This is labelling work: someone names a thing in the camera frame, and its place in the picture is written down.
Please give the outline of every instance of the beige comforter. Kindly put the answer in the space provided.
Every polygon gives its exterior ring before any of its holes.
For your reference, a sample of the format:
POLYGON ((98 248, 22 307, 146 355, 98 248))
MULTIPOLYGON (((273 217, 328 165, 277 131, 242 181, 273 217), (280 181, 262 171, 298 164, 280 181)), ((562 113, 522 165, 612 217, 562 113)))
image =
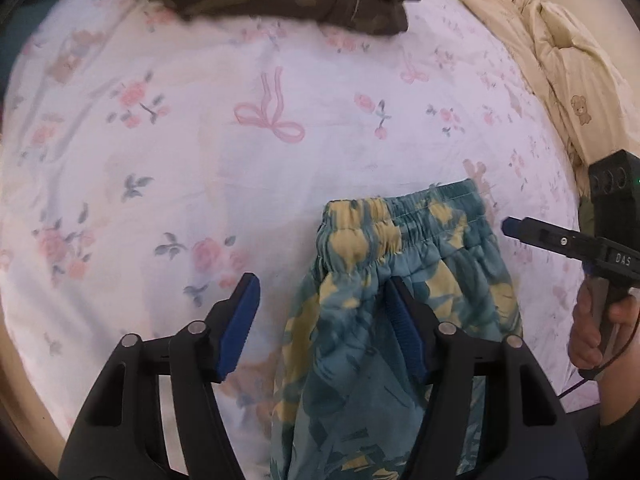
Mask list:
POLYGON ((640 156, 631 88, 584 25, 541 0, 461 0, 510 51, 544 103, 588 196, 588 165, 624 149, 640 156))

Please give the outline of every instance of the black cable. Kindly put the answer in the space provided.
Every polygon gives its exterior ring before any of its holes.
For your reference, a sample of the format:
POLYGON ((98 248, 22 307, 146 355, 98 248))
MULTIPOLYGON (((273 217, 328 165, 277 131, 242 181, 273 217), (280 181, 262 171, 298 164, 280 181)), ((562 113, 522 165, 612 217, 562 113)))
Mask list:
POLYGON ((636 337, 636 332, 638 331, 638 325, 640 325, 640 312, 638 312, 638 317, 636 317, 636 325, 634 326, 633 332, 631 333, 631 336, 629 337, 629 340, 623 345, 623 347, 620 349, 620 351, 617 354, 615 354, 609 361, 604 363, 602 366, 594 368, 593 370, 589 370, 589 377, 588 378, 581 380, 579 383, 575 383, 570 388, 567 388, 564 392, 562 392, 560 395, 558 395, 558 399, 562 399, 564 396, 567 396, 572 391, 577 390, 584 383, 587 383, 588 381, 593 381, 596 378, 596 376, 599 373, 601 373, 601 371, 603 371, 604 369, 609 367, 610 364, 612 364, 624 352, 626 352, 626 349, 629 348, 629 345, 631 345, 631 342, 636 337))

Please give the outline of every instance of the dark sleeve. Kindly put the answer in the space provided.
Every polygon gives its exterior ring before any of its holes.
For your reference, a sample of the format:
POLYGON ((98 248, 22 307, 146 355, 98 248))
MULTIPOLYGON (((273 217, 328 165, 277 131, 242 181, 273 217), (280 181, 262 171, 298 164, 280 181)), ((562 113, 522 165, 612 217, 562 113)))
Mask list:
POLYGON ((587 457, 590 480, 640 478, 640 402, 613 424, 598 428, 587 457))

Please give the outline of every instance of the bed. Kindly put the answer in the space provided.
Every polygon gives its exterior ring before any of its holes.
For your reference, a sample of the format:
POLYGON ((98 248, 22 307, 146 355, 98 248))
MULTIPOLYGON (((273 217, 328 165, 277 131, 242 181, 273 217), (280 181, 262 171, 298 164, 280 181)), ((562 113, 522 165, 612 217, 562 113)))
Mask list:
POLYGON ((557 391, 572 379, 580 265, 499 233, 506 216, 578 228, 566 150, 519 66, 458 0, 406 10, 409 30, 392 38, 274 18, 184 23, 148 0, 50 12, 4 101, 0 292, 63 437, 124 334, 173 334, 250 271, 260 309, 216 397, 247 478, 264 478, 280 340, 324 204, 466 178, 527 344, 557 391))

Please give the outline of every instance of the blue rubber tip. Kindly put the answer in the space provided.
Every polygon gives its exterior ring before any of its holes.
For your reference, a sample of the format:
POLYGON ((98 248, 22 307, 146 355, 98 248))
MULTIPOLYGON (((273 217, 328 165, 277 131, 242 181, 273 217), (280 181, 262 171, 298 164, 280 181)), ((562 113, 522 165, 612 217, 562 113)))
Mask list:
POLYGON ((507 216, 507 218, 502 221, 502 234, 509 238, 520 238, 520 222, 522 222, 522 220, 507 216))
POLYGON ((253 276, 246 286, 231 321, 220 339, 220 357, 216 371, 221 381, 238 365, 242 348, 260 304, 260 281, 253 276))
POLYGON ((429 378, 429 371, 424 362, 424 342, 404 300, 391 280, 385 285, 385 307, 386 316, 396 333, 407 371, 420 384, 425 384, 429 378))

